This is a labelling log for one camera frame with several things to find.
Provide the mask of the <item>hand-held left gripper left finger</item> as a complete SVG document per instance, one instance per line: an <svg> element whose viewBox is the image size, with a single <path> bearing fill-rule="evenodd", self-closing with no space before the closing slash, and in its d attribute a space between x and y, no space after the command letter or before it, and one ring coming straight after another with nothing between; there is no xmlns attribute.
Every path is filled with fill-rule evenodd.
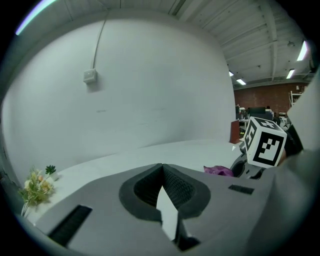
<svg viewBox="0 0 320 256"><path fill-rule="evenodd" d="M95 179L50 208L36 227L60 256L177 256L157 209L162 181L162 164Z"/></svg>

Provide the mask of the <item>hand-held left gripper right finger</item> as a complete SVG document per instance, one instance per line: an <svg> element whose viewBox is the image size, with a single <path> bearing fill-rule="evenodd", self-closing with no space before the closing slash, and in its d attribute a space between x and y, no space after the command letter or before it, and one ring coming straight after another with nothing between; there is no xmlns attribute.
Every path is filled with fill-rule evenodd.
<svg viewBox="0 0 320 256"><path fill-rule="evenodd" d="M162 166L163 187L178 211L176 242L183 256L243 256L271 190L259 179Z"/></svg>

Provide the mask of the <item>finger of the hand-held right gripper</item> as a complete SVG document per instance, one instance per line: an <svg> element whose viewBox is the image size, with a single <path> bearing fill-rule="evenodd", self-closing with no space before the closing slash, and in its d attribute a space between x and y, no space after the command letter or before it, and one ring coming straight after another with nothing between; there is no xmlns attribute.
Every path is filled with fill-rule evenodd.
<svg viewBox="0 0 320 256"><path fill-rule="evenodd" d="M242 153L231 165L231 167L229 168L232 173L233 176L236 178L239 178L244 170L245 170L245 164L247 162L247 155L245 153Z"/></svg>

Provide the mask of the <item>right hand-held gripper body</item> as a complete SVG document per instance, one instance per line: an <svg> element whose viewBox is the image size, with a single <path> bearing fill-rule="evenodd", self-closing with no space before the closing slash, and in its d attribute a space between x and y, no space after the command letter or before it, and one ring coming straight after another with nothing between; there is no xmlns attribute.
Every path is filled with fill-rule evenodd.
<svg viewBox="0 0 320 256"><path fill-rule="evenodd" d="M246 156L243 177L258 179L264 170L278 165L287 134L272 120L252 116L243 139Z"/></svg>

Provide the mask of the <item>purple cloth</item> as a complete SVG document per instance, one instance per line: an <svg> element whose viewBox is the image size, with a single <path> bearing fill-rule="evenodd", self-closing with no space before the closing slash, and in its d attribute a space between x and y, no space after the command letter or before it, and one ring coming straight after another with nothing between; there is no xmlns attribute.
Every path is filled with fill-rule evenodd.
<svg viewBox="0 0 320 256"><path fill-rule="evenodd" d="M233 172L224 166L215 165L213 167L203 167L204 172L212 175L226 176L226 177L234 177Z"/></svg>

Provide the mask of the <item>person's right forearm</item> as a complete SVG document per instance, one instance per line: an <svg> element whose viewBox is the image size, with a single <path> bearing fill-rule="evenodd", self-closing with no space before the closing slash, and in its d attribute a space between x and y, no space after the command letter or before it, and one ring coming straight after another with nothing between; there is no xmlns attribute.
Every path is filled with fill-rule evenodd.
<svg viewBox="0 0 320 256"><path fill-rule="evenodd" d="M281 160L297 155L304 149L298 133L293 125L291 125L285 132L287 137Z"/></svg>

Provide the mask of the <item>white shelf unit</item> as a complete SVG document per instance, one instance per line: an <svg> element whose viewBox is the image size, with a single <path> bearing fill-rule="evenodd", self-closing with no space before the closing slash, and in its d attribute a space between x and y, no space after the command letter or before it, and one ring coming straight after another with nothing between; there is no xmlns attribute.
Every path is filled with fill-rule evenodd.
<svg viewBox="0 0 320 256"><path fill-rule="evenodd" d="M293 107L297 103L298 99L300 99L303 94L304 94L303 92L294 93L294 92L290 91L288 93L290 107Z"/></svg>

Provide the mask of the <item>small potted succulent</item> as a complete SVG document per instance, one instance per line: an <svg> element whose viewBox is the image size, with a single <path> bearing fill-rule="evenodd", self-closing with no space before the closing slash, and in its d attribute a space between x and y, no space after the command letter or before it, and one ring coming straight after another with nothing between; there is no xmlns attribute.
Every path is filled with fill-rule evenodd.
<svg viewBox="0 0 320 256"><path fill-rule="evenodd" d="M45 173L49 178L51 178L53 181L57 181L59 178L58 172L56 170L56 167L54 165L48 165L45 168Z"/></svg>

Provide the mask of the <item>artificial flower bouquet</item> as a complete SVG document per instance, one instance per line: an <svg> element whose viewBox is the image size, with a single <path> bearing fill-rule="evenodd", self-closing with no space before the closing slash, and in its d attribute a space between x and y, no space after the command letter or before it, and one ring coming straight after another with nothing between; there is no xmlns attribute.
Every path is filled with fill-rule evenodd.
<svg viewBox="0 0 320 256"><path fill-rule="evenodd" d="M52 182L48 181L48 175L43 175L42 171L34 166L30 169L29 175L24 182L24 187L18 189L18 194L23 200L20 215L26 216L30 208L37 208L42 203L48 203L50 197L55 192Z"/></svg>

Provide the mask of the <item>white wall junction box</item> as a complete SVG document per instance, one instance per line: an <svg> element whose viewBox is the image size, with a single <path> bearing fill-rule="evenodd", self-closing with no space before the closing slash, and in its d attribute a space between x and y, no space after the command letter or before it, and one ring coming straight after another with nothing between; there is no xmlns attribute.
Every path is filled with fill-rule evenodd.
<svg viewBox="0 0 320 256"><path fill-rule="evenodd" d="M95 68L83 72L83 82L88 85L97 81L97 70Z"/></svg>

